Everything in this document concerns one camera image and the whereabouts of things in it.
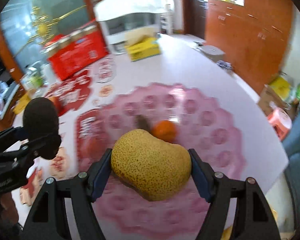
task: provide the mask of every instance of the foam microphone cover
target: foam microphone cover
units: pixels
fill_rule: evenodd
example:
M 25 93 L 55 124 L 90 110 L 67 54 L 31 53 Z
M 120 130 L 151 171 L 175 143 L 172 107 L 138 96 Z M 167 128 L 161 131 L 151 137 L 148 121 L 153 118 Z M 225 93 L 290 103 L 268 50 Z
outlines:
M 37 150 L 39 156 L 52 160 L 58 153 L 61 137 L 59 118 L 54 104 L 47 98 L 32 99 L 23 113 L 23 128 L 28 134 L 29 141 L 53 133 L 47 145 Z

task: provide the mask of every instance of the orange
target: orange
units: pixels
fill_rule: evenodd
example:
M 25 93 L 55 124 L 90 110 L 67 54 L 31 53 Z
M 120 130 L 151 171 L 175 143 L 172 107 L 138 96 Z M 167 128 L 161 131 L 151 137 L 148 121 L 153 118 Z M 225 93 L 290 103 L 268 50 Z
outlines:
M 152 128 L 151 134 L 165 142 L 173 143 L 177 135 L 177 127 L 173 122 L 163 120 Z

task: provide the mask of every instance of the red plastic container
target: red plastic container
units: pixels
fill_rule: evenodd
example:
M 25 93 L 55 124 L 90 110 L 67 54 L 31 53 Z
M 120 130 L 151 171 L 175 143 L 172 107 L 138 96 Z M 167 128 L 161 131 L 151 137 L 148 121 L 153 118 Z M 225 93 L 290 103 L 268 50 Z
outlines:
M 59 49 L 48 60 L 58 77 L 65 80 L 106 55 L 108 55 L 108 51 L 102 34 L 96 30 Z

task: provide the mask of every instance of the pink plate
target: pink plate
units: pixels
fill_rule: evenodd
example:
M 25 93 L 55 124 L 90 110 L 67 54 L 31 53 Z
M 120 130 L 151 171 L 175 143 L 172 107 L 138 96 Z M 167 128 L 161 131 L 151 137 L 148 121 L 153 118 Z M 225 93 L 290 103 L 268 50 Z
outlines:
M 246 161 L 241 132 L 233 126 L 232 115 L 219 107 L 216 98 L 181 84 L 137 87 L 129 95 L 118 95 L 110 105 L 80 115 L 76 122 L 79 170 L 87 170 L 120 136 L 135 129 L 136 114 L 146 116 L 151 125 L 161 120 L 175 122 L 175 143 L 194 148 L 215 171 L 240 178 Z M 150 239 L 196 234 L 209 208 L 192 179 L 173 198 L 148 202 L 112 176 L 95 205 L 98 218 L 115 222 L 123 233 Z

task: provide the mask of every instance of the screw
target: screw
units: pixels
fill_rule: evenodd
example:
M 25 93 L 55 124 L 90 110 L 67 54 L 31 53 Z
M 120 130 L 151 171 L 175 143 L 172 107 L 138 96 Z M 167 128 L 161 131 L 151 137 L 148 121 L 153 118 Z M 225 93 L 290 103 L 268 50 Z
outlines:
M 52 184 L 53 182 L 54 182 L 54 179 L 52 177 L 46 179 L 47 184 Z
M 85 177 L 87 177 L 87 173 L 84 171 L 84 172 L 80 172 L 79 174 L 78 174 L 78 177 L 80 178 L 80 179 L 84 179 Z
M 249 184 L 255 184 L 256 180 L 254 178 L 247 178 Z
M 218 179 L 221 179 L 221 178 L 223 178 L 223 173 L 220 172 L 220 171 L 217 171 L 217 172 L 214 173 L 214 176 L 215 176 L 216 178 L 218 178 Z
M 12 168 L 14 169 L 14 168 L 18 167 L 18 165 L 19 165 L 18 162 L 14 162 L 14 163 L 12 164 Z

